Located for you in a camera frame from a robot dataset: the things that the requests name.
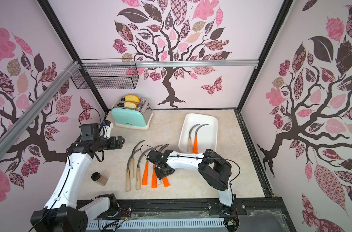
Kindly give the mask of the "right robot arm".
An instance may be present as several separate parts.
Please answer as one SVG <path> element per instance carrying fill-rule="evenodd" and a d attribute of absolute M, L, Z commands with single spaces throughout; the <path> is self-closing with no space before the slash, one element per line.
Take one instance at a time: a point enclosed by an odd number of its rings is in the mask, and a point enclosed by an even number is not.
<path fill-rule="evenodd" d="M 232 190 L 232 161 L 224 159 L 211 149 L 204 153 L 187 154 L 173 150 L 160 153 L 151 149 L 146 155 L 147 161 L 155 165 L 156 177 L 161 180 L 170 176 L 177 169 L 197 171 L 207 184 L 216 189 L 219 202 L 226 207 L 232 207 L 235 195 Z"/>

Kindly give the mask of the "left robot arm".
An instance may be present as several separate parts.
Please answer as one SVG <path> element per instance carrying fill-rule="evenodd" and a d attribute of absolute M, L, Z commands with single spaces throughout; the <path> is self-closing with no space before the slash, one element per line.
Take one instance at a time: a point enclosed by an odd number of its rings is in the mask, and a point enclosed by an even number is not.
<path fill-rule="evenodd" d="M 97 152 L 118 150 L 123 147 L 122 136 L 111 136 L 113 124 L 104 120 L 100 124 L 80 126 L 79 138 L 67 149 L 67 161 L 52 196 L 44 208 L 31 216 L 32 228 L 37 232 L 84 232 L 88 224 L 109 209 L 118 210 L 114 194 L 97 196 L 87 205 L 77 208 L 78 191 L 85 172 Z"/>

